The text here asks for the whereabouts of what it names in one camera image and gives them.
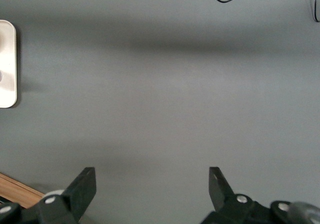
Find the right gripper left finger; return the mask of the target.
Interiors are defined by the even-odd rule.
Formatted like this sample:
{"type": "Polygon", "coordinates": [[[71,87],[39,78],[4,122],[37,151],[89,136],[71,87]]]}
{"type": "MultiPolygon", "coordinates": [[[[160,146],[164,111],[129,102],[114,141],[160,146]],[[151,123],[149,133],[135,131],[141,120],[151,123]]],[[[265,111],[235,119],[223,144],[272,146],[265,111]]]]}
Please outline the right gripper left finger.
{"type": "Polygon", "coordinates": [[[86,167],[65,190],[47,193],[36,205],[39,223],[79,223],[96,194],[94,167],[86,167]]]}

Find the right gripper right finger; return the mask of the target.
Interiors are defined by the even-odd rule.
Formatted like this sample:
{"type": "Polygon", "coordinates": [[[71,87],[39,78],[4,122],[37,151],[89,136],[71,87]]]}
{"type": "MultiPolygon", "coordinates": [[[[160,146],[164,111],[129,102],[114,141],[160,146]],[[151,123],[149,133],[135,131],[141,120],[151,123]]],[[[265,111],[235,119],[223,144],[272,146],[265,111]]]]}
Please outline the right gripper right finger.
{"type": "Polygon", "coordinates": [[[209,168],[208,183],[214,211],[202,223],[273,223],[270,209],[245,194],[234,193],[219,167],[209,168]]]}

